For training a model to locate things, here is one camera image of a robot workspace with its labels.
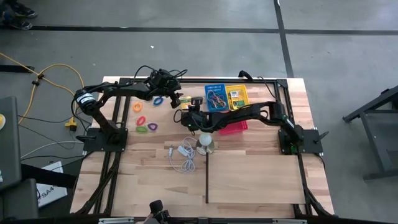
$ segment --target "wooden panel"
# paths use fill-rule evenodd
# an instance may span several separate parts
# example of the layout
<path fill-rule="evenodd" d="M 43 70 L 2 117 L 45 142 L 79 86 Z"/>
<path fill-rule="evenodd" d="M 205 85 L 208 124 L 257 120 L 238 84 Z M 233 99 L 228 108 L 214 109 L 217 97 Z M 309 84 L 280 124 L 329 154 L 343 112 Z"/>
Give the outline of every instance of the wooden panel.
<path fill-rule="evenodd" d="M 120 77 L 104 77 L 104 82 L 118 81 Z M 289 79 L 289 91 L 292 100 L 295 121 L 304 128 L 313 126 L 311 111 L 307 94 L 302 79 Z M 203 84 L 182 83 L 180 93 L 190 96 L 204 96 Z M 246 84 L 251 103 L 274 100 L 267 88 L 260 84 Z M 102 113 L 111 119 L 115 98 L 108 100 L 102 107 Z M 181 140 L 190 136 L 190 132 L 181 124 L 173 122 L 175 110 L 170 106 L 170 99 L 158 107 L 152 102 L 142 101 L 144 107 L 140 113 L 132 110 L 132 104 L 141 101 L 131 99 L 130 112 L 127 118 L 129 136 L 126 151 L 122 155 L 119 168 L 118 182 L 114 197 L 112 215 L 144 217 L 149 210 L 149 203 L 161 199 L 165 209 L 168 209 L 173 217 L 293 217 L 292 206 L 286 204 L 286 198 L 273 199 L 270 203 L 205 203 L 205 158 L 197 155 L 194 158 L 196 171 L 191 174 L 175 172 L 170 166 L 168 148 L 174 149 Z M 145 115 L 150 122 L 156 122 L 159 128 L 156 132 L 141 134 L 135 132 L 135 122 L 139 116 Z M 259 121 L 248 121 L 249 129 L 241 134 L 222 136 L 213 133 L 218 148 L 216 154 L 211 155 L 214 161 L 215 155 L 242 155 L 269 157 L 280 155 L 277 141 L 277 127 L 265 126 Z M 80 176 L 76 186 L 75 196 L 71 212 L 77 211 L 89 199 L 100 179 L 103 152 L 92 153 L 83 161 Z M 279 165 L 290 167 L 292 160 L 281 157 Z M 185 158 L 177 151 L 173 154 L 175 165 L 181 164 Z M 319 159 L 315 156 L 304 157 L 308 185 L 315 189 L 314 195 L 322 197 L 322 204 L 326 205 L 329 212 L 333 212 L 330 202 L 325 172 Z M 108 194 L 104 192 L 103 206 Z"/>
<path fill-rule="evenodd" d="M 305 203 L 296 156 L 209 156 L 211 203 Z"/>

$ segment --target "blue plastic container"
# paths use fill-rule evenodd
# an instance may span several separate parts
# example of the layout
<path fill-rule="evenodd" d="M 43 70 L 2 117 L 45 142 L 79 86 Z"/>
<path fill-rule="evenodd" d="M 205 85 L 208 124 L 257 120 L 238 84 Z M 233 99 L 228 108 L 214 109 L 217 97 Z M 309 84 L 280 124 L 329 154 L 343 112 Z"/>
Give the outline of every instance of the blue plastic container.
<path fill-rule="evenodd" d="M 225 106 L 216 103 L 214 104 L 214 97 L 213 95 L 220 98 L 222 101 L 225 102 Z M 206 103 L 207 108 L 209 111 L 226 111 L 229 110 L 228 107 L 228 97 L 225 90 L 224 84 L 214 84 L 214 85 L 205 85 L 205 96 L 206 96 Z"/>

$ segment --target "yellow plastic container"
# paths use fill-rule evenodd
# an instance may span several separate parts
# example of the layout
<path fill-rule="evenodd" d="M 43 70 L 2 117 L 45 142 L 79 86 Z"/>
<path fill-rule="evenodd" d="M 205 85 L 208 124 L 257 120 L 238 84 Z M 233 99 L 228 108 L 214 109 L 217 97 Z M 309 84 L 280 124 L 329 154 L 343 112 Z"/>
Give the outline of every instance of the yellow plastic container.
<path fill-rule="evenodd" d="M 226 86 L 225 90 L 226 90 L 226 94 L 228 96 L 228 103 L 229 103 L 230 110 L 237 110 L 242 106 L 250 104 L 248 92 L 246 91 L 245 85 Z M 234 96 L 236 96 L 236 92 L 233 93 L 233 91 L 237 91 L 239 96 L 232 97 L 231 92 Z"/>

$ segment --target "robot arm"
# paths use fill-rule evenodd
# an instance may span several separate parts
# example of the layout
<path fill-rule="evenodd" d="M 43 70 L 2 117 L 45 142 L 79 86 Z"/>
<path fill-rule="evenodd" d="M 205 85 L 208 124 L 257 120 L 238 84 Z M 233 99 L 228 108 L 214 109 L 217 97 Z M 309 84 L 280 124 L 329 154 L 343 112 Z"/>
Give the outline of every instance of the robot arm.
<path fill-rule="evenodd" d="M 192 105 L 188 112 L 182 111 L 181 124 L 190 131 L 203 131 L 212 133 L 225 128 L 228 124 L 245 121 L 249 119 L 257 119 L 269 126 L 280 126 L 289 136 L 290 142 L 299 144 L 303 141 L 303 128 L 294 125 L 285 114 L 284 106 L 281 102 L 267 101 L 263 103 L 254 103 L 243 106 L 236 111 L 227 113 L 209 113 L 200 111 L 200 104 L 203 98 L 192 98 Z"/>
<path fill-rule="evenodd" d="M 149 101 L 154 96 L 165 96 L 171 98 L 171 106 L 176 108 L 180 105 L 179 97 L 182 95 L 176 93 L 177 90 L 181 90 L 181 84 L 177 77 L 160 69 L 159 71 L 153 70 L 147 79 L 139 83 L 134 83 L 134 79 L 131 79 L 122 84 L 104 82 L 99 85 L 86 86 L 76 91 L 73 101 L 78 103 L 84 114 L 95 119 L 108 142 L 117 143 L 119 141 L 119 128 L 114 122 L 108 121 L 100 111 L 100 108 L 105 105 L 110 97 L 135 96 Z M 94 92 L 103 93 L 103 96 L 97 101 L 92 95 Z"/>

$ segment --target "pink tray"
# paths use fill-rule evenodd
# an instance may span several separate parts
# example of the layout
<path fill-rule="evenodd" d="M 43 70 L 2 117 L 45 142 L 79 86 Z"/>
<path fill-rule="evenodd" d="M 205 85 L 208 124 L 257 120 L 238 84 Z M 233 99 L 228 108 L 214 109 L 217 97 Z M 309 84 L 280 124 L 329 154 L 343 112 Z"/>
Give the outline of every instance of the pink tray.
<path fill-rule="evenodd" d="M 219 130 L 218 132 L 220 134 L 234 134 L 234 133 L 243 132 L 244 130 L 247 130 L 247 129 L 248 129 L 247 122 L 241 121 L 241 122 L 229 124 L 225 128 Z"/>

